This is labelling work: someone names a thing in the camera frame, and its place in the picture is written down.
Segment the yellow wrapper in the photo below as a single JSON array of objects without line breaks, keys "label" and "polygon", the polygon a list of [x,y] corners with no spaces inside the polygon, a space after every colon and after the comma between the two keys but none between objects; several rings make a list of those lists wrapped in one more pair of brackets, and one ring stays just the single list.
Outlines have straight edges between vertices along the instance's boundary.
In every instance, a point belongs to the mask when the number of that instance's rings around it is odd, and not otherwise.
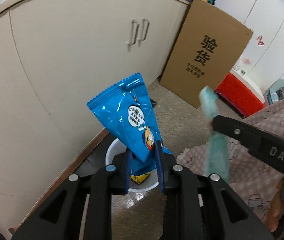
[{"label": "yellow wrapper", "polygon": [[147,173],[142,174],[142,175],[139,175],[139,176],[131,175],[131,179],[132,179],[136,184],[141,184],[150,174],[151,174],[151,172],[147,172]]}]

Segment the metal handle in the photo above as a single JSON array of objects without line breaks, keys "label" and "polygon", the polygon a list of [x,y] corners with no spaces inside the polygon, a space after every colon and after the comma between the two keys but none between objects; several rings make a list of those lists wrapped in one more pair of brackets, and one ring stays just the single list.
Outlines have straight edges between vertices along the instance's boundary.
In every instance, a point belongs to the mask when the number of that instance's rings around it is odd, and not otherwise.
[{"label": "metal handle", "polygon": [[[128,46],[132,46],[137,42],[137,36],[138,36],[138,31],[139,31],[139,27],[140,25],[138,24],[138,21],[136,20],[132,20],[132,28],[131,28],[131,39],[130,42],[128,43]],[[137,27],[135,28],[135,35],[134,35],[134,40],[132,41],[132,34],[133,34],[133,30],[134,30],[134,24],[137,24]]]},{"label": "metal handle", "polygon": [[[147,22],[147,25],[146,25],[146,30],[145,30],[145,34],[144,34],[144,38],[143,37],[143,30],[144,30],[144,24],[145,22]],[[143,18],[142,19],[142,32],[141,32],[141,38],[139,39],[139,42],[142,42],[142,41],[145,41],[146,40],[146,36],[147,36],[147,33],[149,31],[149,27],[150,27],[150,22],[148,19],[146,18]]]}]

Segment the checkered cloth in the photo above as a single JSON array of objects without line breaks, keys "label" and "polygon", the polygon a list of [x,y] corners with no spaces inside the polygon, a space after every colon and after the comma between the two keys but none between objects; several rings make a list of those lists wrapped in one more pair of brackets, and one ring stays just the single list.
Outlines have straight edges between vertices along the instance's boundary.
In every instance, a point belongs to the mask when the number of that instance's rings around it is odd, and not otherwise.
[{"label": "checkered cloth", "polygon": [[[244,123],[284,138],[284,100],[245,118]],[[185,149],[177,162],[193,173],[203,175],[207,144]],[[248,153],[237,140],[229,138],[229,185],[264,221],[278,182],[283,174]]]}]

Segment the silver screw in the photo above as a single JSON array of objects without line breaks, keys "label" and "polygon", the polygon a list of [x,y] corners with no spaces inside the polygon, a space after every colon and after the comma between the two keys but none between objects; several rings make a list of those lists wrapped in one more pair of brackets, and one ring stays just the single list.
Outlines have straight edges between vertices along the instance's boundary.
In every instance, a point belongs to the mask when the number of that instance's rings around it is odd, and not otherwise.
[{"label": "silver screw", "polygon": [[220,180],[220,176],[217,174],[211,174],[210,179],[213,181],[219,181]]},{"label": "silver screw", "polygon": [[234,130],[234,133],[235,133],[236,135],[239,135],[239,134],[241,133],[241,130],[240,130],[240,129],[235,129],[235,130]]},{"label": "silver screw", "polygon": [[105,169],[106,169],[107,171],[115,171],[116,166],[110,164],[110,165],[106,166]]},{"label": "silver screw", "polygon": [[175,171],[182,171],[183,167],[181,165],[179,165],[179,164],[176,164],[176,165],[173,166],[173,170],[175,170]]},{"label": "silver screw", "polygon": [[69,181],[74,182],[74,181],[77,181],[78,179],[79,179],[79,176],[76,175],[76,174],[71,174],[71,175],[69,176]]}]

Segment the cardboard box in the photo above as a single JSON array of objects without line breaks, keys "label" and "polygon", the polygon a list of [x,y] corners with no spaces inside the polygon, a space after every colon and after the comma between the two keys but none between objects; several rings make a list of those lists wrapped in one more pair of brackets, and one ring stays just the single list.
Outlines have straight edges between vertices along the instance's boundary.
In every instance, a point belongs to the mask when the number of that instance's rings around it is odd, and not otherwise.
[{"label": "cardboard box", "polygon": [[218,87],[252,34],[214,5],[193,0],[160,84],[199,108],[199,92]]}]

